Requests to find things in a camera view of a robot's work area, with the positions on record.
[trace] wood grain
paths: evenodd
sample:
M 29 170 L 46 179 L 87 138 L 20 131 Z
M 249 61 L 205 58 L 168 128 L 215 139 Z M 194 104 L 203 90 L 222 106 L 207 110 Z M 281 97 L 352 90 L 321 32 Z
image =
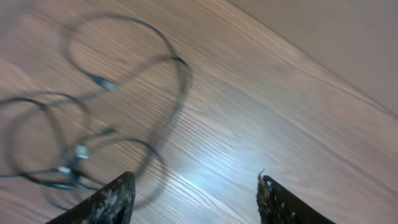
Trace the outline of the wood grain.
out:
M 59 50 L 63 24 L 95 11 L 141 18 L 159 28 L 192 66 L 194 80 L 177 127 L 162 149 L 170 180 L 133 223 L 259 223 L 256 177 L 267 174 L 337 223 L 395 223 L 398 216 L 398 122 L 377 104 L 225 0 L 45 0 L 0 36 L 1 96 L 27 90 L 78 95 L 96 87 Z M 73 53 L 88 70 L 120 77 L 164 44 L 127 22 L 84 26 Z M 172 64 L 157 65 L 118 92 L 88 101 L 95 125 L 116 124 L 147 139 L 173 102 Z M 2 112 L 0 128 L 24 107 Z M 73 106 L 57 110 L 68 136 Z M 18 135 L 26 169 L 56 155 L 43 117 Z M 85 167 L 103 181 L 139 165 L 144 151 L 106 147 Z M 137 201 L 159 181 L 154 162 L 138 183 Z M 11 172 L 1 166 L 1 172 Z M 60 213 L 41 188 L 0 180 L 0 214 L 13 223 L 43 223 Z

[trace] cable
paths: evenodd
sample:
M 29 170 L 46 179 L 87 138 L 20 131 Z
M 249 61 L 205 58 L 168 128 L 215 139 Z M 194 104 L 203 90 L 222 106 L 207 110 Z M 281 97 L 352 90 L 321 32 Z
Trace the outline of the cable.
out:
M 114 19 L 120 21 L 130 21 L 136 24 L 140 24 L 144 27 L 149 28 L 155 34 L 157 34 L 165 43 L 166 47 L 169 50 L 169 55 L 161 55 L 154 57 L 151 61 L 146 63 L 139 64 L 134 71 L 127 72 L 121 78 L 117 80 L 108 80 L 107 78 L 103 78 L 100 75 L 91 73 L 85 70 L 79 63 L 75 61 L 73 58 L 73 54 L 71 52 L 71 46 L 74 35 L 81 29 L 85 24 L 102 20 L 102 19 Z M 162 193 L 164 189 L 164 185 L 167 183 L 167 169 L 165 165 L 165 161 L 160 156 L 159 151 L 162 149 L 164 142 L 166 142 L 169 134 L 172 132 L 175 125 L 175 118 L 178 116 L 178 112 L 181 110 L 183 106 L 183 102 L 185 101 L 189 88 L 190 82 L 192 79 L 192 70 L 189 65 L 181 59 L 177 55 L 177 51 L 174 46 L 170 43 L 170 41 L 166 38 L 160 30 L 156 29 L 154 26 L 130 16 L 115 14 L 112 12 L 96 12 L 91 14 L 85 14 L 78 19 L 72 20 L 66 25 L 66 29 L 63 33 L 64 41 L 61 43 L 61 50 L 65 56 L 67 62 L 77 69 L 84 76 L 89 78 L 94 84 L 101 87 L 99 90 L 95 90 L 94 92 L 84 93 L 79 96 L 71 96 L 66 93 L 59 93 L 53 91 L 31 91 L 23 93 L 22 96 L 15 96 L 5 100 L 0 101 L 0 109 L 6 105 L 13 103 L 22 103 L 28 102 L 34 104 L 37 108 L 32 108 L 27 110 L 25 113 L 19 115 L 15 119 L 12 120 L 8 128 L 6 129 L 5 134 L 2 138 L 2 146 L 5 153 L 5 158 L 8 166 L 14 169 L 17 174 L 11 175 L 0 175 L 0 179 L 2 178 L 11 178 L 11 177 L 23 177 L 26 180 L 33 182 L 35 184 L 43 185 L 45 187 L 50 187 L 53 189 L 61 189 L 68 190 L 71 192 L 72 196 L 76 199 L 81 200 L 80 196 L 74 189 L 89 189 L 89 190 L 97 190 L 95 188 L 86 186 L 81 182 L 81 178 L 86 178 L 91 180 L 93 183 L 103 185 L 98 180 L 93 179 L 87 174 L 84 174 L 80 171 L 80 166 L 84 159 L 89 158 L 89 154 L 94 154 L 95 152 L 100 151 L 102 148 L 108 145 L 112 145 L 118 142 L 131 142 L 135 144 L 140 144 L 146 148 L 146 156 L 143 162 L 140 164 L 138 170 L 135 172 L 136 178 L 139 178 L 142 173 L 147 169 L 150 164 L 150 160 L 152 157 L 156 157 L 160 162 L 161 176 L 160 176 L 160 184 L 157 188 L 144 200 L 135 204 L 134 209 L 140 209 L 148 204 L 152 203 L 159 195 Z M 152 131 L 150 141 L 144 142 L 140 139 L 136 138 L 111 138 L 105 142 L 100 143 L 99 145 L 95 145 L 93 147 L 88 148 L 86 145 L 88 142 L 103 138 L 105 136 L 117 134 L 118 130 L 115 127 L 108 127 L 102 129 L 94 134 L 90 134 L 91 131 L 91 113 L 88 107 L 84 104 L 84 101 L 92 100 L 94 98 L 98 98 L 105 93 L 115 92 L 118 88 L 122 87 L 125 83 L 131 81 L 133 78 L 137 77 L 142 72 L 149 69 L 151 66 L 158 64 L 174 61 L 177 69 L 177 78 L 179 82 L 178 95 L 175 99 L 175 104 L 173 108 L 170 110 L 170 113 L 164 116 L 162 121 L 159 121 L 156 125 L 156 128 Z M 43 95 L 56 95 L 65 98 L 65 100 L 56 100 L 43 103 L 41 101 L 35 100 L 33 98 Z M 83 117 L 81 120 L 81 128 L 78 131 L 75 141 L 72 144 L 68 144 L 65 140 L 65 135 L 63 133 L 63 129 L 60 126 L 58 120 L 53 115 L 51 107 L 58 107 L 66 104 L 73 103 L 79 107 L 79 109 L 83 112 Z M 47 121 L 50 124 L 50 127 L 53 131 L 53 136 L 56 140 L 57 147 L 61 150 L 59 155 L 59 159 L 61 160 L 62 166 L 57 168 L 51 168 L 47 170 L 37 170 L 37 171 L 24 171 L 20 168 L 20 165 L 16 162 L 14 153 L 15 153 L 15 137 L 17 131 L 20 126 L 26 122 L 29 118 L 36 115 L 38 112 L 43 112 Z M 67 181 L 54 181 L 47 179 L 39 179 L 36 178 L 36 175 L 39 174 L 49 174 L 49 173 L 64 173 L 67 176 Z M 51 203 L 54 207 L 57 207 L 62 210 L 67 210 L 66 207 L 59 205 L 53 198 L 53 195 L 49 190 L 44 190 L 45 198 Z

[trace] wooden floor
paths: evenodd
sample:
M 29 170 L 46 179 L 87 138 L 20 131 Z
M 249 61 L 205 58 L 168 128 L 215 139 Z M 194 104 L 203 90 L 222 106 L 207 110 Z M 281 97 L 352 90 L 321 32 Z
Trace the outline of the wooden floor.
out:
M 1 98 L 94 90 L 59 50 L 63 25 L 88 12 L 151 23 L 192 66 L 186 106 L 162 149 L 169 182 L 161 198 L 133 213 L 133 223 L 259 223 L 255 194 L 263 169 L 337 223 L 396 223 L 398 121 L 225 0 L 44 0 L 13 10 L 0 23 Z M 147 29 L 107 20 L 84 26 L 73 43 L 77 60 L 108 78 L 165 52 Z M 95 126 L 116 124 L 124 136 L 147 139 L 173 101 L 174 73 L 172 64 L 158 65 L 118 92 L 88 101 Z M 2 132 L 23 109 L 2 111 Z M 57 114 L 72 138 L 76 108 L 66 105 Z M 17 138 L 25 169 L 46 168 L 57 154 L 41 116 Z M 143 154 L 126 144 L 107 147 L 85 166 L 110 181 L 134 170 Z M 12 172 L 1 164 L 1 173 Z M 158 179 L 154 162 L 136 200 Z M 60 213 L 39 186 L 0 180 L 1 223 L 43 223 Z

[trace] cable connector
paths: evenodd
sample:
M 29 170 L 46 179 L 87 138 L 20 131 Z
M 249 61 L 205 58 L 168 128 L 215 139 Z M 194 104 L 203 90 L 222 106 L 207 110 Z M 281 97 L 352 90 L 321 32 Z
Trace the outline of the cable connector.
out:
M 80 159 L 87 159 L 88 158 L 88 150 L 87 147 L 82 145 L 82 144 L 78 144 L 75 147 L 75 154 L 77 156 L 77 158 Z
M 115 89 L 117 88 L 117 86 L 116 86 L 113 82 L 111 82 L 111 81 L 109 81 L 109 80 L 107 80 L 106 78 L 103 78 L 103 77 L 101 77 L 101 76 L 98 76 L 98 75 L 90 75 L 90 78 L 91 78 L 97 85 L 99 85 L 100 87 L 102 87 L 102 88 L 104 88 L 104 89 L 106 89 L 106 90 L 108 90 L 108 91 L 113 91 L 113 90 L 115 90 Z
M 64 174 L 70 174 L 70 169 L 67 167 L 58 167 L 59 172 L 63 172 Z

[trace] black object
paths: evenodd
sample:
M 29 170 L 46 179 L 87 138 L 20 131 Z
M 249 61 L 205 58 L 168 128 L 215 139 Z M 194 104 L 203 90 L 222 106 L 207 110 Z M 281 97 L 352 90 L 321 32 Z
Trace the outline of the black object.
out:
M 135 196 L 134 174 L 125 172 L 47 224 L 128 224 Z
M 315 211 L 267 175 L 259 175 L 257 204 L 262 224 L 333 222 Z

